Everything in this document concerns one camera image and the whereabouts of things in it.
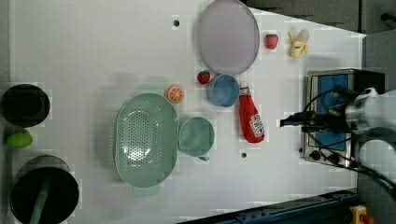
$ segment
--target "floor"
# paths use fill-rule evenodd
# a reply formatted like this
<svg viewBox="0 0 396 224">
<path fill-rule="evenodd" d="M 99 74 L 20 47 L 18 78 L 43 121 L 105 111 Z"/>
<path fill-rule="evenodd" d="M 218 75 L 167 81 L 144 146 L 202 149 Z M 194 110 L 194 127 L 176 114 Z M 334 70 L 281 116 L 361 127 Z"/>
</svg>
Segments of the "floor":
<svg viewBox="0 0 396 224">
<path fill-rule="evenodd" d="M 246 0 L 249 7 L 314 21 L 341 29 L 373 34 L 396 28 L 381 15 L 396 15 L 395 0 Z"/>
</svg>

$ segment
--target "cup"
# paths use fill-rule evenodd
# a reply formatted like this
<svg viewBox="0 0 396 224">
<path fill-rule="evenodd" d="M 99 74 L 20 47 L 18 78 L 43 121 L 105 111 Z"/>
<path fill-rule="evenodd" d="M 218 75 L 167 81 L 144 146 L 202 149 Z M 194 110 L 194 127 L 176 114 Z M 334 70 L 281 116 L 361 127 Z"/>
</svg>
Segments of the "cup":
<svg viewBox="0 0 396 224">
<path fill-rule="evenodd" d="M 207 152 L 212 148 L 215 131 L 209 120 L 195 117 L 188 119 L 181 126 L 178 142 L 182 152 L 202 161 L 208 161 Z"/>
<path fill-rule="evenodd" d="M 212 105 L 229 107 L 239 98 L 239 85 L 230 75 L 219 75 L 210 80 L 207 98 Z"/>
</svg>

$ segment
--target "ketchup bottle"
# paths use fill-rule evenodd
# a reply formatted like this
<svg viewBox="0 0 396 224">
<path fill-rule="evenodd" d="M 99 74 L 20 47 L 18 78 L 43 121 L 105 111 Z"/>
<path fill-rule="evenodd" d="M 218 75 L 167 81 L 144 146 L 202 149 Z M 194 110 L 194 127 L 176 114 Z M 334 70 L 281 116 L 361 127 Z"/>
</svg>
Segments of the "ketchup bottle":
<svg viewBox="0 0 396 224">
<path fill-rule="evenodd" d="M 264 126 L 246 82 L 241 83 L 239 105 L 239 120 L 245 138 L 249 143 L 260 143 L 264 140 Z"/>
</svg>

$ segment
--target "blue bowl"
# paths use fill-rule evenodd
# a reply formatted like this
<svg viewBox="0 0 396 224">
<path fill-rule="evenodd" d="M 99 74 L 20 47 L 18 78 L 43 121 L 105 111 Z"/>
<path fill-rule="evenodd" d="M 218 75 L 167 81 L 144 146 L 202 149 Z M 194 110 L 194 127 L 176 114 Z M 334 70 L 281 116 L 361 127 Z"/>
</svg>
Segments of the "blue bowl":
<svg viewBox="0 0 396 224">
<path fill-rule="evenodd" d="M 212 105 L 232 106 L 239 98 L 239 85 L 230 75 L 219 75 L 210 80 L 207 98 Z"/>
</svg>

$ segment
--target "orange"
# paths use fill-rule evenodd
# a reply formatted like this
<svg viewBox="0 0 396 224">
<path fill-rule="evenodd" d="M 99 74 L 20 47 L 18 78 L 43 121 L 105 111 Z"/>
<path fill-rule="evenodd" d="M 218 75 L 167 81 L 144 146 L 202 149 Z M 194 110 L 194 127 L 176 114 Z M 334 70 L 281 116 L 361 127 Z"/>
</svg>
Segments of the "orange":
<svg viewBox="0 0 396 224">
<path fill-rule="evenodd" d="M 183 100 L 184 93 L 181 87 L 171 85 L 165 90 L 165 97 L 172 103 L 180 103 Z"/>
</svg>

